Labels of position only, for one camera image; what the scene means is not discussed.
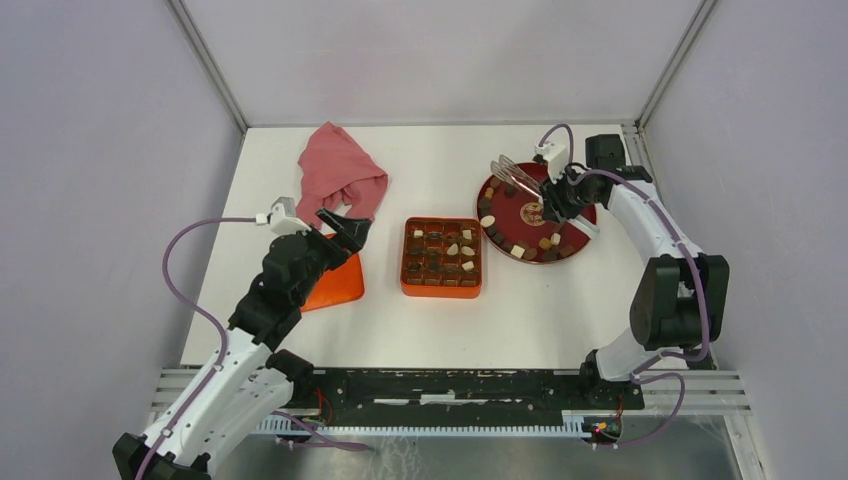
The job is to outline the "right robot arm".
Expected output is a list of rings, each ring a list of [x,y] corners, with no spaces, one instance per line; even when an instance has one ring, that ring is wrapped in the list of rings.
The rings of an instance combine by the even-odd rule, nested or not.
[[[547,136],[535,146],[535,162],[547,169],[539,183],[544,219],[566,223],[600,205],[622,226],[644,265],[628,327],[588,356],[595,370],[577,382],[580,400],[602,408],[617,396],[617,382],[635,380],[664,358],[699,362],[708,356],[722,328],[730,267],[683,233],[648,170],[627,163],[620,136],[587,138],[582,163],[574,151],[573,141],[562,145]]]

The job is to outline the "orange chocolate box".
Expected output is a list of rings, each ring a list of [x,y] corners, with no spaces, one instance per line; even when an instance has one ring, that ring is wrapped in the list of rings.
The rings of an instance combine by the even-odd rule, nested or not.
[[[413,232],[424,232],[414,238]],[[465,239],[463,230],[472,232]],[[446,250],[459,245],[457,255]],[[464,256],[463,246],[475,250],[473,257]],[[472,271],[462,264],[474,263]],[[404,295],[421,298],[474,299],[482,291],[484,273],[483,231],[478,220],[453,217],[410,217],[403,227],[399,284]]]

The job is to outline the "silver white-handled tongs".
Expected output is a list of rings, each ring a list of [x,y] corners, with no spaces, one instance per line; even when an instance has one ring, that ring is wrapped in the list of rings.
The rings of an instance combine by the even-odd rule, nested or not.
[[[502,184],[502,196],[514,207],[523,223],[531,227],[546,223],[541,188],[535,177],[503,154],[489,164],[489,169]]]

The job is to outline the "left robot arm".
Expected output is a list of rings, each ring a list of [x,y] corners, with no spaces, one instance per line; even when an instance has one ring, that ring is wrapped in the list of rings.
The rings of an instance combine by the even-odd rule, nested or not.
[[[123,479],[210,479],[223,460],[267,417],[285,406],[302,407],[313,379],[294,370],[296,359],[279,346],[302,318],[319,280],[365,245],[372,225],[322,208],[324,235],[277,203],[242,223],[267,228],[275,238],[261,272],[222,323],[192,309],[215,328],[219,344],[188,386],[143,434],[123,434],[112,454]]]

